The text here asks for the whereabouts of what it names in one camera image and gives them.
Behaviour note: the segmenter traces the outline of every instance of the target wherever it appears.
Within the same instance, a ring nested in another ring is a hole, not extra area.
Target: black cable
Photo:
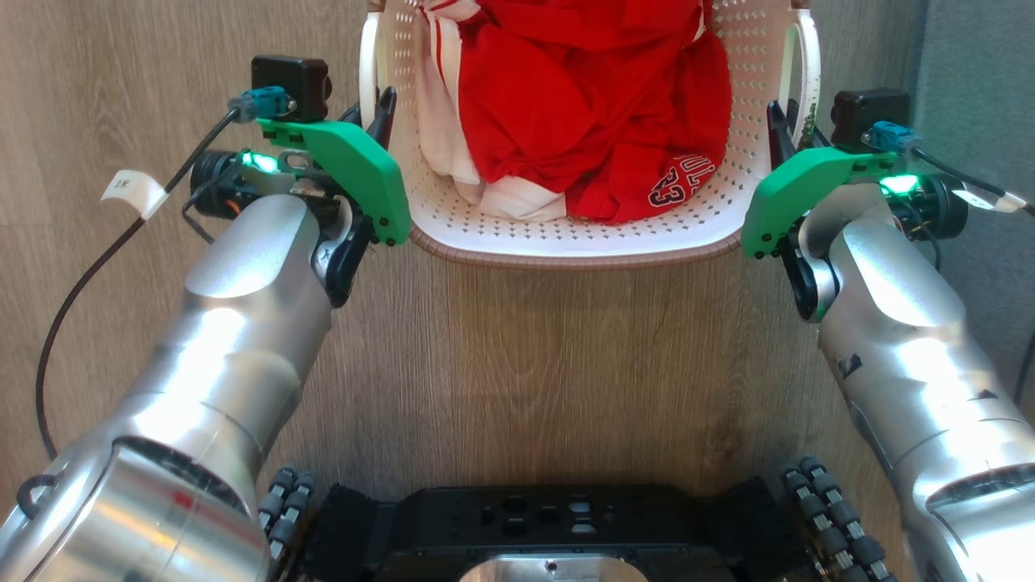
[[[196,221],[193,216],[187,214],[187,210],[189,210],[195,204],[198,203],[198,199],[201,198],[201,195],[204,194],[206,190],[223,181],[223,179],[227,177],[227,175],[230,173],[231,170],[235,170],[239,166],[240,166],[240,156],[237,156],[232,164],[224,168],[215,177],[201,184],[200,186],[196,187],[195,191],[190,193],[190,198],[188,198],[187,201],[183,203],[183,207],[180,209],[180,215],[183,216],[183,222],[185,222],[187,226],[189,226],[191,230],[198,233],[198,236],[200,236],[201,239],[207,242],[208,244],[215,242],[215,238],[213,238],[212,235],[208,234],[208,231],[205,230],[205,227],[201,226],[201,224],[198,221]]]
[[[225,115],[223,119],[220,119],[219,122],[212,127],[208,135],[206,135],[205,138],[202,139],[201,143],[198,144],[198,147],[196,147],[190,155],[187,156],[183,166],[181,166],[180,169],[173,174],[173,178],[169,180],[169,183],[166,185],[167,193],[172,194],[172,192],[180,183],[180,180],[183,179],[183,176],[186,175],[186,173],[194,166],[195,162],[198,161],[198,157],[202,154],[202,152],[205,151],[209,145],[211,145],[220,132],[227,128],[227,125],[230,125],[235,119],[237,119],[240,113],[241,110],[236,107],[231,109],[227,112],[227,115]],[[54,316],[54,321],[51,322],[51,328],[47,332],[47,339],[43,341],[43,347],[39,352],[39,365],[36,367],[36,426],[39,428],[39,438],[43,442],[43,448],[47,449],[47,455],[52,461],[57,459],[58,450],[54,445],[54,439],[51,436],[50,427],[47,424],[47,407],[43,402],[43,380],[47,376],[47,365],[51,359],[51,350],[54,348],[54,340],[57,339],[58,329],[61,328],[61,322],[64,321],[65,315],[68,314],[68,310],[71,309],[72,302],[75,302],[76,298],[79,297],[79,294],[83,292],[83,288],[86,287],[86,284],[93,279],[93,275],[100,270],[100,267],[105,266],[105,263],[107,263],[108,260],[119,251],[119,249],[122,249],[122,246],[130,238],[132,238],[132,235],[137,234],[137,231],[144,226],[145,222],[146,221],[144,219],[137,219],[134,221],[134,224],[129,225],[129,228],[127,228],[121,236],[115,239],[115,242],[113,242],[112,245],[109,246],[108,250],[105,251],[105,253],[98,257],[92,265],[90,265],[90,268],[86,269],[86,272],[79,278],[79,281],[76,282],[76,285],[71,288],[71,291],[68,292],[68,295],[61,303],[61,307],[58,309],[58,313]]]
[[[18,502],[18,508],[22,510],[26,518],[32,520],[39,515],[39,505],[32,500],[32,490],[39,487],[54,487],[57,482],[57,475],[33,475],[25,479],[25,483],[18,488],[14,500]]]
[[[974,176],[965,174],[959,170],[956,170],[952,166],[949,166],[948,164],[942,162],[941,159],[928,154],[927,152],[923,151],[920,148],[913,148],[913,154],[962,182],[975,185],[981,190],[986,190],[999,197],[1006,196],[1006,191],[1004,191],[1003,188],[999,186],[994,186],[984,180],[980,180],[978,178],[975,178]]]
[[[926,223],[923,222],[923,216],[920,215],[920,212],[915,206],[906,200],[899,199],[898,201],[901,202],[903,206],[905,206],[913,214],[913,219],[916,221],[916,224],[919,225],[920,231],[923,232],[923,235],[927,237],[927,241],[930,242],[930,246],[935,250],[935,270],[941,272],[942,245],[938,243],[935,233],[930,232],[930,229],[927,228]]]
[[[211,244],[215,242],[215,238],[213,238],[211,234],[208,234],[208,231],[205,230],[205,227],[201,226],[201,224],[198,221],[194,220],[194,217],[191,217],[190,214],[187,214],[187,210],[189,210],[190,207],[194,206],[194,203],[195,200],[193,198],[184,202],[183,207],[180,209],[180,215],[183,216],[183,222],[186,223],[188,227],[190,227],[190,230],[198,233],[198,236],[200,236],[201,239],[204,240],[206,244]]]
[[[1035,359],[1035,332],[1032,333],[1031,340],[1028,340],[1028,349],[1025,351],[1024,359],[1021,360],[1021,370],[1017,371],[1017,385],[1013,388],[1013,404],[1018,408],[1021,400],[1024,398],[1025,384],[1028,380],[1028,372],[1032,368],[1032,359]]]

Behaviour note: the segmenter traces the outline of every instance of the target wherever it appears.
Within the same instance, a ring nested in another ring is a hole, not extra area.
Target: red clothing
[[[459,23],[459,109],[487,182],[525,178],[565,193],[572,216],[623,223],[671,209],[721,164],[730,78],[718,38],[701,30],[707,7],[479,4]]]

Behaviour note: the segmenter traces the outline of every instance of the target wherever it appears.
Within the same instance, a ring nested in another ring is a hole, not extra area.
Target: perforated basket wall
[[[410,199],[411,238],[449,260],[607,268],[730,251],[739,244],[755,186],[768,173],[766,106],[774,98],[786,103],[796,38],[803,63],[801,110],[814,110],[819,99],[819,51],[808,10],[792,9],[789,0],[715,1],[711,27],[729,56],[733,113],[726,161],[696,197],[660,216],[613,227],[570,219],[534,224],[486,216],[455,193],[451,179],[432,172],[420,152],[414,96],[417,3],[388,0],[377,26],[378,62],[367,69],[377,69],[380,86],[398,92],[391,153],[403,169]]]

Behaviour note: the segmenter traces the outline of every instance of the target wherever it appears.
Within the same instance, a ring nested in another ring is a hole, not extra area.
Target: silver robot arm
[[[826,311],[820,349],[894,488],[918,579],[1032,580],[1035,433],[959,297],[873,184],[825,199],[799,242]]]
[[[330,329],[317,257],[347,238],[322,237],[298,198],[249,205],[116,411],[26,486],[0,581],[266,580],[256,477]]]

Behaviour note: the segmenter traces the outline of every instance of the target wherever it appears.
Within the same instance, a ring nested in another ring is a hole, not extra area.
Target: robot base
[[[819,580],[759,478],[709,498],[657,485],[481,487],[388,503],[334,486],[302,570],[324,582]]]

